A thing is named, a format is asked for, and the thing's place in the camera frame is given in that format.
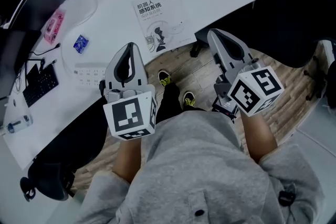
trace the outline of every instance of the forearm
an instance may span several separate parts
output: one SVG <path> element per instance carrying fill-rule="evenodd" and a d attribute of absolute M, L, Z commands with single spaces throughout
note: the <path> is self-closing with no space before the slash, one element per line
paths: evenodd
<path fill-rule="evenodd" d="M 141 138 L 123 141 L 112 171 L 131 183 L 141 166 Z"/>
<path fill-rule="evenodd" d="M 248 151 L 251 158 L 258 163 L 263 156 L 278 147 L 277 141 L 261 113 L 251 117 L 248 117 L 244 112 L 240 112 L 240 114 Z"/>

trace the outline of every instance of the black keyboard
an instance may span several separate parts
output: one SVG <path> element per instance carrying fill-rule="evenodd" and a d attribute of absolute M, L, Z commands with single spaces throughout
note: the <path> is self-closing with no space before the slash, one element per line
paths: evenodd
<path fill-rule="evenodd" d="M 30 108 L 57 85 L 58 80 L 54 67 L 53 65 L 48 65 L 23 91 L 23 96 L 28 107 Z"/>

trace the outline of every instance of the black pants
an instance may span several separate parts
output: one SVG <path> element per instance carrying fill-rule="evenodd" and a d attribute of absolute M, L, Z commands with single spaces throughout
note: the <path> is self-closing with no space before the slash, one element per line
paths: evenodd
<path fill-rule="evenodd" d="M 181 108 L 179 102 L 180 90 L 175 83 L 170 83 L 164 88 L 163 99 L 156 115 L 156 124 L 166 119 L 170 119 L 188 110 L 203 110 L 185 105 Z"/>

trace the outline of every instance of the yellow sneaker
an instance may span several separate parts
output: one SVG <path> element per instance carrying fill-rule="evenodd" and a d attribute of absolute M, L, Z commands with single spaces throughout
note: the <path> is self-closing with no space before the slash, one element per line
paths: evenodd
<path fill-rule="evenodd" d="M 184 105 L 189 105 L 189 106 L 192 106 L 194 108 L 195 107 L 195 102 L 196 102 L 195 95 L 192 92 L 188 91 L 184 94 L 184 96 L 183 96 Z"/>
<path fill-rule="evenodd" d="M 165 70 L 160 70 L 157 75 L 158 75 L 159 82 L 162 85 L 162 87 L 166 87 L 168 84 L 173 82 L 169 73 Z"/>

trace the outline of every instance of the wooden floor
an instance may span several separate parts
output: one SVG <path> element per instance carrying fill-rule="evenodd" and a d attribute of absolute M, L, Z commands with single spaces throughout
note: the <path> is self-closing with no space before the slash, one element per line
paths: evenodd
<path fill-rule="evenodd" d="M 198 58 L 190 57 L 192 45 L 184 46 L 175 51 L 167 52 L 146 66 L 149 83 L 156 88 L 158 103 L 163 97 L 163 88 L 157 79 L 158 71 L 165 69 L 171 74 L 172 80 L 181 90 L 181 96 L 185 91 L 193 91 L 196 97 L 196 106 L 205 110 L 212 109 L 212 103 L 216 98 L 213 84 L 220 75 L 218 67 L 215 65 L 210 50 L 202 49 Z M 273 131 L 277 141 L 281 141 L 288 132 L 293 130 L 303 116 L 313 106 L 306 101 L 306 95 L 310 94 L 313 81 L 303 75 L 303 70 L 307 69 L 314 73 L 315 64 L 311 60 L 304 68 L 294 69 L 282 65 L 271 57 L 252 50 L 253 56 L 262 59 L 265 65 L 271 65 L 281 80 L 285 92 L 276 104 L 272 105 L 264 113 L 264 117 Z M 320 59 L 323 69 L 326 71 L 327 59 L 324 54 L 323 46 L 318 46 L 316 56 Z M 244 129 L 240 115 L 235 120 L 235 129 L 245 144 Z M 93 162 L 77 170 L 73 191 L 77 189 L 86 190 L 91 182 L 93 175 L 99 170 L 111 170 L 116 153 L 119 147 L 119 140 L 112 137 L 109 132 L 103 150 Z"/>

